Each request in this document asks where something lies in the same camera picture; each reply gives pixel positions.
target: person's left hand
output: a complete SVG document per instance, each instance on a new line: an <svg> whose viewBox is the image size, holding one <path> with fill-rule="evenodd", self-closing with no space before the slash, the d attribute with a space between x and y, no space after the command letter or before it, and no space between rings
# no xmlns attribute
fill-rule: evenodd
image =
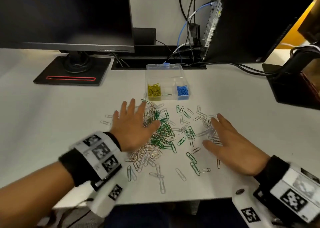
<svg viewBox="0 0 320 228"><path fill-rule="evenodd" d="M119 141L121 151L131 152L143 146L160 127L161 122L156 120L148 127L143 126L146 102L141 103L136 113L134 113L134 99L131 99L128 110L126 107L127 102L124 101L121 105L120 116L118 111L114 112L110 133Z"/></svg>

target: white desk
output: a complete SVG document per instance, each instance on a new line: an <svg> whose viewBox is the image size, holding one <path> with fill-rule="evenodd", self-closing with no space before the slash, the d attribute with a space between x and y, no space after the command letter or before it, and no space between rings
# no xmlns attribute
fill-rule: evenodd
<svg viewBox="0 0 320 228"><path fill-rule="evenodd" d="M278 51L270 62L283 64L286 51ZM100 87L37 85L33 80L59 53L40 50L0 50L0 187L9 184L57 160L68 146L95 130L109 130L99 123L105 114L119 109L123 100L139 100L144 93L143 70L108 69ZM206 114L222 113L245 137L269 155L293 161L320 176L320 111L277 103L264 77L249 76L228 65L207 70L186 70L192 96L189 101L163 101L170 119L181 127L176 105L194 113L196 106ZM191 126L203 130L200 121ZM241 177L221 164L196 138L194 154L198 168L211 168L197 176L190 167L187 141L177 144L177 154L163 150L158 159L165 176L166 194L159 181L149 176L152 167L137 173L138 180L119 198L120 204L166 202L230 197L232 187ZM126 173L128 163L122 171ZM183 182L175 172L186 176ZM89 183L74 188L56 207L74 206L92 192Z"/></svg>

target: computer tower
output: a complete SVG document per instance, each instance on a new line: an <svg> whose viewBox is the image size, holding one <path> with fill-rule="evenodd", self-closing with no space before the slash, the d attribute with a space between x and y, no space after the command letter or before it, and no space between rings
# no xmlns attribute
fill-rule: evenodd
<svg viewBox="0 0 320 228"><path fill-rule="evenodd" d="M202 38L206 61L264 62L313 0L217 0Z"/></svg>

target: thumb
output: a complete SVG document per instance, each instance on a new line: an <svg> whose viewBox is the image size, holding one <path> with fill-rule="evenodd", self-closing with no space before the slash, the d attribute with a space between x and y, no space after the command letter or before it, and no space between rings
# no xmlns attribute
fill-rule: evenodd
<svg viewBox="0 0 320 228"><path fill-rule="evenodd" d="M149 134L152 135L155 131L157 131L160 125L161 125L161 122L159 120L156 120L152 124L150 124L147 127Z"/></svg>
<svg viewBox="0 0 320 228"><path fill-rule="evenodd" d="M202 145L211 153L213 153L216 157L219 157L221 146L212 143L210 140L202 141Z"/></svg>

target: plastic box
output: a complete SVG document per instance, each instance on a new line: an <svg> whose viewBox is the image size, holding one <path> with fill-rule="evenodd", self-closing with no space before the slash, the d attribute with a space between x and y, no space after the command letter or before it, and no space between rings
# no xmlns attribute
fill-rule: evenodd
<svg viewBox="0 0 320 228"><path fill-rule="evenodd" d="M150 97L148 85L159 84L161 95ZM187 86L188 95L178 95L177 86ZM148 64L146 66L145 92L149 101L188 100L191 92L180 64Z"/></svg>

